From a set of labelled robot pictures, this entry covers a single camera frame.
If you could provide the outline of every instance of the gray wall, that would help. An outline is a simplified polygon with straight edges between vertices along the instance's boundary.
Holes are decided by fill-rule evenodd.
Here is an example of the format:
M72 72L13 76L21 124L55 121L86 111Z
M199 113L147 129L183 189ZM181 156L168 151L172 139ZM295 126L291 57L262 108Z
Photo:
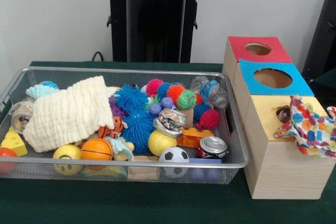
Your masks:
M191 62L223 62L228 35L278 36L301 70L323 0L198 0ZM0 90L32 60L111 60L109 0L0 0Z

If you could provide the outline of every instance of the wooden stacking box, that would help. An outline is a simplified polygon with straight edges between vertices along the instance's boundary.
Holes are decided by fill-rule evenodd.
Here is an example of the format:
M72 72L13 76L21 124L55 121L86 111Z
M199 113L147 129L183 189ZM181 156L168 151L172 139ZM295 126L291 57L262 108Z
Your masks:
M249 143L245 175L253 199L319 199L336 158L302 155L293 137L275 138L277 111L291 94L327 116L277 38L229 37L223 73L233 85Z

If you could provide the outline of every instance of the wire mesh basket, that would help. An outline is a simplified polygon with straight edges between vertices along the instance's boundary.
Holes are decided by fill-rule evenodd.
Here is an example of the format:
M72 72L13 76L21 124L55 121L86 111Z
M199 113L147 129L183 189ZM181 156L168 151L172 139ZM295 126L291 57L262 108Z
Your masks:
M180 82L189 87L196 76L207 76L210 80L215 79L221 85L225 85L229 97L229 106L226 110L218 110L221 121L219 127L213 131L215 136L223 139L228 145L229 153L226 155L224 162L222 164L197 164L54 159L52 158L53 151L36 153L23 139L28 154L15 158L0 157L0 171L16 163L11 172L0 174L0 178L229 184L238 170L247 165L247 146L237 105L229 79L220 73L29 67L19 71L11 80L0 96L0 103L6 102L9 105L22 101L26 98L26 89L42 81L53 81L58 84L60 89L66 89L80 80L94 76L103 76L107 87L121 87L125 83L137 84L142 87L154 78L166 82ZM2 111L0 142L11 126L11 117L5 110ZM195 149L180 147L185 149L189 157L196 157ZM105 168L100 171L84 168L71 176L63 176L55 170L55 166L58 168L71 168L73 166L81 168L85 165L101 165ZM173 173L176 176L168 178L165 175L167 173Z

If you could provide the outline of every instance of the circular hole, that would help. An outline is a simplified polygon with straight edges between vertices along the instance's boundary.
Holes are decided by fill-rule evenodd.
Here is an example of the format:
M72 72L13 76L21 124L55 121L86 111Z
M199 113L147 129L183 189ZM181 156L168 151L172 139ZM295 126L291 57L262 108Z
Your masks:
M277 118L281 123L287 123L290 119L290 107L282 106L277 108Z
M254 73L254 78L261 84L270 88L281 89L290 86L292 78L285 72L273 69L263 68Z
M267 55L272 51L268 46L260 43L249 43L245 46L245 49L254 55Z

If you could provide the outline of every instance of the yellow cheese toy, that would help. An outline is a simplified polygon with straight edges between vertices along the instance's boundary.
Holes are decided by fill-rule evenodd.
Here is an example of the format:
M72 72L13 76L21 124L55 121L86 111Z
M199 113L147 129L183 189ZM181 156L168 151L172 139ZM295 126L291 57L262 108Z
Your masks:
M28 153L25 143L22 141L21 137L19 136L19 134L17 134L13 127L9 128L0 147L5 147L13 150L18 157L26 155Z

